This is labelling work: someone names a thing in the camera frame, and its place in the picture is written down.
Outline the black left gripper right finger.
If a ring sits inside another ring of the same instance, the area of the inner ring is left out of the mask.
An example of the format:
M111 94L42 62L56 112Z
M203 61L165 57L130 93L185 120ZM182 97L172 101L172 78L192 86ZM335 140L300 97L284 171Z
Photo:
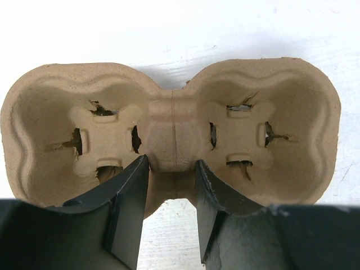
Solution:
M359 207L261 206L196 163L200 258L207 269L358 269Z

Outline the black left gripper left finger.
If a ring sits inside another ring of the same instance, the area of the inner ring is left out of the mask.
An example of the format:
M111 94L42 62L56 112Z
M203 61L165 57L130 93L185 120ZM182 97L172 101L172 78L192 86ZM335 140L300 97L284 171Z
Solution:
M135 269L148 182L143 155L59 207L1 200L1 268Z

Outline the brown cardboard cup carrier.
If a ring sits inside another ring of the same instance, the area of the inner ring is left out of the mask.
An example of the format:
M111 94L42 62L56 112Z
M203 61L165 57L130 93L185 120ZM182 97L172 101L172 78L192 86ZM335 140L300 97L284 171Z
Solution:
M313 204L335 170L341 103L299 58L226 60L163 89L114 63L43 65L1 108L6 173L16 198L59 206L141 155L145 216L165 200L196 202L195 164L256 203Z

